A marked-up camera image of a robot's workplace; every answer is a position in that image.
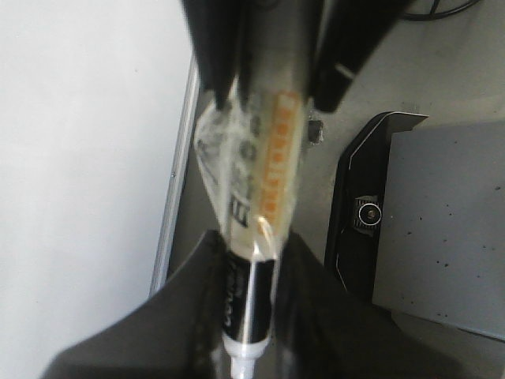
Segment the white syringe tip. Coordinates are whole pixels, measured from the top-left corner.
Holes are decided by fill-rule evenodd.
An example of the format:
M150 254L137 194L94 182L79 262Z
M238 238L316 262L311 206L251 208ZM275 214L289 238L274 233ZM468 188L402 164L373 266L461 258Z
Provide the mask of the white syringe tip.
M231 377L232 379L253 379L255 359L243 359L232 357Z

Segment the silver edge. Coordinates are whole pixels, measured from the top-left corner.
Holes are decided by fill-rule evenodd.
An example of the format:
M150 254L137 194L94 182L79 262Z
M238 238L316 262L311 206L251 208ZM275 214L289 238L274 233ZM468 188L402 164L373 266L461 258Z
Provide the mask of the silver edge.
M166 274L179 211L179 202L181 200L189 148L193 135L199 87L200 79L198 77L196 61L193 56L189 64L188 84L186 85L184 103L182 105L177 144L175 145L174 162L172 164L172 171L170 172L165 211L163 213L163 221L159 233L158 249L156 251L155 267L152 273L149 297L158 292L166 282Z

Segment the gray floor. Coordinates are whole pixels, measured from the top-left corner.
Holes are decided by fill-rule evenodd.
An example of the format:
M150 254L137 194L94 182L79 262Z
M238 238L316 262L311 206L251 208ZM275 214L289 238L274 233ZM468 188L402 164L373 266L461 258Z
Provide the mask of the gray floor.
M442 0L441 4L446 6L449 2ZM419 6L425 4L426 1L419 1ZM443 21L401 21L395 26L336 113L313 115L324 122L324 141L311 147L305 158L293 228L320 260L324 257L336 165L342 150L361 127L383 111L428 114L430 118L420 128L504 120L504 63L503 0L484 0ZM171 271L181 264L185 252L208 228L216 228L216 222L192 152L170 259ZM430 339L437 334L429 326L415 325L415 321L403 323L408 333L426 343L438 344L441 350L451 349L444 345L447 338ZM452 350L458 354L458 347ZM468 358L465 354L462 352L460 359ZM496 367L477 374L473 370L472 377L497 377L496 372Z

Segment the gray panel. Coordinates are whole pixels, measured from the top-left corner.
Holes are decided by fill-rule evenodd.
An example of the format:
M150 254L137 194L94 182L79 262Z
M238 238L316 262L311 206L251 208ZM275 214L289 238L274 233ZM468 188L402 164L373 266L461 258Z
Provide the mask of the gray panel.
M505 126L394 135L374 303L505 339Z

